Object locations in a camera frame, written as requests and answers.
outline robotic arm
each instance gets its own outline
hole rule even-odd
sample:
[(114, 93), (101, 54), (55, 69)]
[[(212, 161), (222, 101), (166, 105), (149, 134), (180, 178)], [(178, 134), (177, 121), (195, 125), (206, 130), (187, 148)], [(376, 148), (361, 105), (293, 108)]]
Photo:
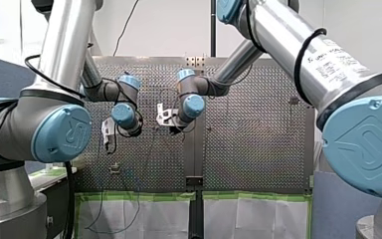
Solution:
[[(295, 2), (289, 6), (297, 10)], [(237, 76), (269, 53), (300, 97), (318, 110), (316, 124), (334, 171), (359, 190), (382, 197), (382, 74), (364, 67), (290, 7), (278, 0), (218, 1), (219, 20), (248, 40), (211, 80), (181, 71), (179, 110), (159, 123), (186, 126), (204, 111), (199, 96), (224, 96)]]
[(115, 103), (111, 117), (124, 133), (138, 136), (142, 126), (136, 113), (139, 80), (130, 75), (102, 79), (87, 53), (102, 1), (33, 3), (49, 19), (38, 76), (18, 100), (0, 101), (0, 238), (46, 238), (46, 197), (34, 193), (23, 165), (26, 160), (68, 162), (86, 148), (92, 119), (80, 99), (81, 81), (90, 100)]

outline perforated metal panel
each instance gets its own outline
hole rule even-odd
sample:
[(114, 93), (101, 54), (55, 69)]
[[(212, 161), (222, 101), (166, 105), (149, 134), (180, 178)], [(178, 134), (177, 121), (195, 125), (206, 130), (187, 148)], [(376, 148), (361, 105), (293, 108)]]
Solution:
[[(212, 75), (222, 62), (206, 59), (206, 72)], [(296, 96), (282, 69), (272, 60), (258, 60), (242, 84), (208, 101), (205, 190), (306, 192), (313, 131), (307, 122), (313, 115), (305, 104), (289, 103)]]
[[(224, 60), (205, 59), (205, 73), (213, 74)], [(112, 57), (95, 61), (103, 77), (114, 79), (127, 71), (142, 79), (138, 106), (144, 130), (138, 138), (118, 137), (115, 154), (106, 155), (101, 147), (97, 156), (100, 124), (109, 117), (112, 104), (87, 104), (94, 120), (93, 138), (82, 154), (85, 168), (77, 178), (77, 191), (133, 189), (135, 177), (142, 191), (184, 191), (185, 177), (194, 172), (203, 174), (204, 190), (307, 192), (313, 109), (289, 103), (297, 93), (272, 60), (255, 62), (245, 81), (231, 87), (227, 97), (208, 100), (205, 115), (187, 135), (186, 144), (181, 134), (169, 135), (168, 128), (158, 127), (155, 119), (157, 103), (172, 106), (176, 95), (165, 89), (175, 86), (181, 68), (192, 67), (189, 61)], [(109, 173), (116, 162), (124, 174)]]
[[(117, 138), (117, 151), (107, 155), (100, 139), (101, 122), (109, 117), (113, 103), (87, 103), (93, 117), (93, 136), (81, 158), (85, 168), (80, 171), (77, 191), (136, 189), (141, 191), (184, 191), (184, 155), (182, 135), (171, 136), (155, 121), (156, 104), (172, 105), (172, 89), (176, 73), (186, 65), (179, 58), (96, 58), (101, 76), (115, 79), (129, 72), (142, 80), (138, 108), (144, 117), (142, 134), (137, 138)], [(118, 163), (122, 174), (110, 174), (109, 167)]]

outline white wall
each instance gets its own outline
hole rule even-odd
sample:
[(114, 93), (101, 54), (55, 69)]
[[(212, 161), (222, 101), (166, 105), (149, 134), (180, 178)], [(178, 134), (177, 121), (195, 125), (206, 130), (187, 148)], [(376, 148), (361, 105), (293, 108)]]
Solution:
[(382, 1), (324, 0), (324, 27), (363, 65), (382, 72)]
[[(112, 55), (135, 0), (105, 0), (95, 14), (95, 36)], [(120, 41), (120, 56), (177, 57), (210, 53), (210, 1), (140, 0)]]

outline light blue cap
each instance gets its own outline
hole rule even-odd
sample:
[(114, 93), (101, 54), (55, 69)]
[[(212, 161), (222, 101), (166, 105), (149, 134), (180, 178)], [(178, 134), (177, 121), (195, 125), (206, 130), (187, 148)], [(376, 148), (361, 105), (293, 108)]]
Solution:
[(324, 126), (330, 166), (350, 185), (382, 197), (382, 97), (352, 101)]
[(32, 154), (45, 163), (70, 161), (83, 152), (91, 133), (89, 112), (77, 105), (65, 105), (42, 120), (33, 135)]
[(197, 118), (206, 107), (202, 97), (198, 95), (188, 96), (183, 103), (183, 110), (187, 117), (191, 119)]
[(182, 69), (178, 72), (178, 82), (186, 79), (187, 77), (195, 76), (195, 72), (191, 69)]
[(121, 127), (129, 128), (134, 124), (134, 109), (127, 103), (119, 103), (111, 111), (112, 119)]
[(241, 0), (218, 0), (216, 15), (219, 21), (229, 24), (239, 12), (241, 6)]
[(141, 87), (141, 80), (137, 77), (134, 77), (132, 75), (122, 75), (117, 79), (120, 83), (126, 83), (137, 90)]

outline sticker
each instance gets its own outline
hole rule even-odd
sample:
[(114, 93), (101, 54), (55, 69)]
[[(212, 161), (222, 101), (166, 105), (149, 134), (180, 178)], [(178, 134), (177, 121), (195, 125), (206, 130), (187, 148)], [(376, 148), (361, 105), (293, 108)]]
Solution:
[(331, 84), (340, 84), (348, 78), (347, 75), (350, 72), (369, 71), (335, 42), (328, 39), (323, 40), (323, 42), (326, 47), (305, 60), (312, 68), (316, 69), (315, 73), (319, 78), (323, 78)]

